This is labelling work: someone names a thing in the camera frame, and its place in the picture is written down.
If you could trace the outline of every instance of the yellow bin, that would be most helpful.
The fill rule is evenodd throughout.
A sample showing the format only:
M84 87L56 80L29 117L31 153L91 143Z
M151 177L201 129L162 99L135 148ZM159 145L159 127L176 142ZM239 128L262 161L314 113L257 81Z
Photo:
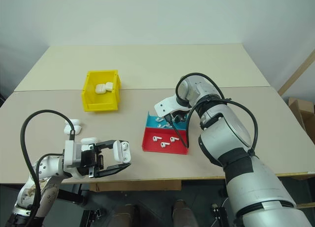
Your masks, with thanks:
M112 82L112 92L96 94L97 84ZM82 90L84 111L118 110L120 79L117 70L89 71Z

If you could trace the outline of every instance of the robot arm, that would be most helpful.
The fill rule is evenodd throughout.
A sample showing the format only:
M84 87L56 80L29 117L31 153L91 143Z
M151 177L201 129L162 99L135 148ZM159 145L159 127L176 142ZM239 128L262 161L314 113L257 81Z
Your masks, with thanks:
M184 77L176 95L157 103L155 110L174 119L195 107L203 129L199 147L211 163L223 167L238 226L310 227L281 181L254 155L248 131L217 87L200 74Z
M114 151L114 158L120 164L104 169L101 150L109 148ZM104 177L116 174L130 166L130 149L126 141L109 140L98 142L96 138L85 138L81 142L65 141L63 154L48 155L38 160L33 169L38 168L40 183L40 207L34 218L31 218L32 205L35 198L35 183L31 176L18 194L12 214L6 227L40 227L50 211L59 192L63 179L74 177L81 179L88 175L90 178Z

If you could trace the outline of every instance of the wooden frame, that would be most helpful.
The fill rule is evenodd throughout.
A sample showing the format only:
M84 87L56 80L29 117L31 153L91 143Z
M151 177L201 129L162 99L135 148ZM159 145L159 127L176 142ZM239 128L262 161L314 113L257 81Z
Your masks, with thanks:
M90 190L103 191L157 191L182 189L181 180L143 180L143 181L113 181L90 183Z
M298 67L298 69L292 74L292 76L283 84L278 93L282 96L289 87L308 69L308 67L315 61L315 49L304 60L304 62Z

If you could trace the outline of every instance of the beige table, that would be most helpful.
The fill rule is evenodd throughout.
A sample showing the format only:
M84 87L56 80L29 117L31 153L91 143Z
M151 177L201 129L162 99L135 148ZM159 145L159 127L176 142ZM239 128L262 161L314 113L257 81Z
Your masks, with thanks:
M84 112L80 93L86 72L102 69L119 70L123 85L119 110ZM154 114L154 104L174 94L172 88L180 76L192 71L211 76L226 97L254 113L259 126L256 153L275 173L315 173L314 144L241 44L72 46L50 47L0 108L0 124L5 125L0 127L0 182L23 183L27 179L19 133L23 121L40 109L81 119L84 125L78 140L96 136L130 142L132 165L126 170L100 179L65 182L223 178L222 168L212 165L197 145L201 130L196 115L191 120L188 155L149 153L141 148L148 111ZM249 116L238 108L233 110L252 136ZM30 122L26 143L32 162L42 154L62 151L67 139L63 128L63 120L55 115L40 115ZM114 163L112 153L105 151L105 163Z
M122 90L119 110L110 113L83 112L80 91L15 92L0 109L2 183L23 183L28 171L20 151L19 132L25 118L34 111L50 108L84 123L76 139L96 136L101 140L124 139L130 142L132 165L112 176L65 182L113 180L222 178L222 168L211 164L198 147L201 132L196 115L191 119L188 155L143 152L143 131L148 111L174 90ZM257 155L280 175L314 173L315 146L271 87L223 88L227 97L245 104L259 125ZM243 111L233 108L252 135L252 122ZM30 122L26 144L34 162L40 155L63 149L63 119L40 115ZM112 153L105 152L105 163L113 164Z

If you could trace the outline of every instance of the wall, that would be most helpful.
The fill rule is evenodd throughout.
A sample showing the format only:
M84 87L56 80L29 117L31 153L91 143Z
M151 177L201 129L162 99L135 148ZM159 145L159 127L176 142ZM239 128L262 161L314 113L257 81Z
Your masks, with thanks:
M284 93L283 99L296 97L315 103L315 62Z
M314 0L0 0L0 91L49 45L236 42L278 89L315 45L314 12Z

